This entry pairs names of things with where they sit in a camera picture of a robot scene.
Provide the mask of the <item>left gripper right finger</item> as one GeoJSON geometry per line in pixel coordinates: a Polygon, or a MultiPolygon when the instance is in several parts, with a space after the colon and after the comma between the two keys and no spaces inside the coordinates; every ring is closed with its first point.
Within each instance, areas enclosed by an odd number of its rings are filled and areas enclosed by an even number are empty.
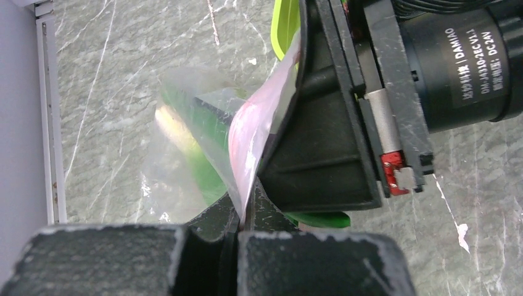
{"type": "Polygon", "coordinates": [[[390,237],[348,231],[242,231],[238,295],[416,295],[390,237]]]}

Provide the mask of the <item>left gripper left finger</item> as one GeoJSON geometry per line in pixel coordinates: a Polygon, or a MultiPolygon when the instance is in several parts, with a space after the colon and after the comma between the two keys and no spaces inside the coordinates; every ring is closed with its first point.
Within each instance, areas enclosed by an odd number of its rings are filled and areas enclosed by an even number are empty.
{"type": "Polygon", "coordinates": [[[24,246],[2,295],[218,295],[238,217],[223,197],[184,224],[63,224],[24,246]]]}

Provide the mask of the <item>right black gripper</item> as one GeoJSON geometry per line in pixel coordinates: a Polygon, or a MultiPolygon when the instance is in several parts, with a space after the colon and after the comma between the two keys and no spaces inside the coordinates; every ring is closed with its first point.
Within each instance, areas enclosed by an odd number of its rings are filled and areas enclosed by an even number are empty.
{"type": "Polygon", "coordinates": [[[284,212],[421,192],[431,133],[522,112],[521,1],[300,1],[295,93],[261,167],[284,212]]]}

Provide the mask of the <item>clear zip top bag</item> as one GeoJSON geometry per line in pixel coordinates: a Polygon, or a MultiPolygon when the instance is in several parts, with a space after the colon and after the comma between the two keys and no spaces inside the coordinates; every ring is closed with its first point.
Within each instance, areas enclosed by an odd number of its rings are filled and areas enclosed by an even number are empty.
{"type": "MultiPolygon", "coordinates": [[[[282,61],[268,79],[255,91],[245,89],[217,70],[207,67],[178,67],[166,73],[165,86],[179,89],[216,90],[219,86],[238,89],[242,105],[233,115],[228,131],[229,164],[235,188],[227,197],[241,221],[245,221],[264,151],[271,135],[279,128],[295,92],[297,64],[300,54],[300,33],[295,33],[282,61]]],[[[194,195],[194,183],[185,172],[183,156],[162,131],[154,113],[152,137],[142,167],[144,207],[161,223],[185,223],[203,212],[204,201],[194,195]]]]}

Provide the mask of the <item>green plastic tray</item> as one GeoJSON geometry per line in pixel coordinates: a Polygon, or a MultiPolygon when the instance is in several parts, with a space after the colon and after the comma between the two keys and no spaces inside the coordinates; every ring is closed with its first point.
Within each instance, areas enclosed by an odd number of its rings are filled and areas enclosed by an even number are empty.
{"type": "Polygon", "coordinates": [[[275,0],[271,20],[271,45],[278,58],[282,60],[290,48],[295,32],[300,28],[298,0],[275,0]]]}

